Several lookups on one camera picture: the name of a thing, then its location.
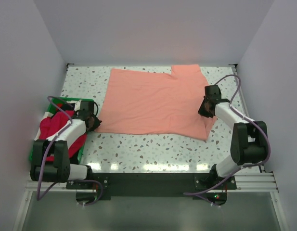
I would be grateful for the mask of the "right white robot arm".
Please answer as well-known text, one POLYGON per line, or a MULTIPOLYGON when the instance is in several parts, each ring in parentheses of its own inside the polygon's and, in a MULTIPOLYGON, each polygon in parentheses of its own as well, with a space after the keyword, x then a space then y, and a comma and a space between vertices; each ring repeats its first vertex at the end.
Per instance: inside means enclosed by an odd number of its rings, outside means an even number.
POLYGON ((206 118, 216 117, 231 130, 230 154, 222 162, 212 166, 207 178, 209 185, 220 189, 240 169, 266 162, 271 154, 267 125, 254 121, 235 109, 230 100, 223 99, 217 85, 205 87, 205 95, 198 114, 206 118))

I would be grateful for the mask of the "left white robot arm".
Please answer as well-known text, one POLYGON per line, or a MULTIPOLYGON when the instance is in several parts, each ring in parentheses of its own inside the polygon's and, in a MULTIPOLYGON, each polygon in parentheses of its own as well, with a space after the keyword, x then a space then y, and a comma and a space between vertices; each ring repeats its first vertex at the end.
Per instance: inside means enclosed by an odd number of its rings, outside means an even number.
POLYGON ((64 183, 77 180, 83 189, 90 188, 94 177, 91 168, 72 163, 81 152, 88 132, 101 124, 99 107, 93 100, 57 98, 45 112, 33 141, 30 177, 33 181, 64 183))

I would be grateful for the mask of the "salmon pink t shirt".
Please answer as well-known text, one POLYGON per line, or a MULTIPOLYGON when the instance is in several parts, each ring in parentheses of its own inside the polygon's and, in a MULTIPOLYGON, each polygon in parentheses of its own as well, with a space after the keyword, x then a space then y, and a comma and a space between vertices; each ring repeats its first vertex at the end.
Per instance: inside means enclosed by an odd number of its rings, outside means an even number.
POLYGON ((198 114, 207 85, 197 64, 174 65, 170 74, 112 69, 96 131, 206 141, 217 120, 198 114))

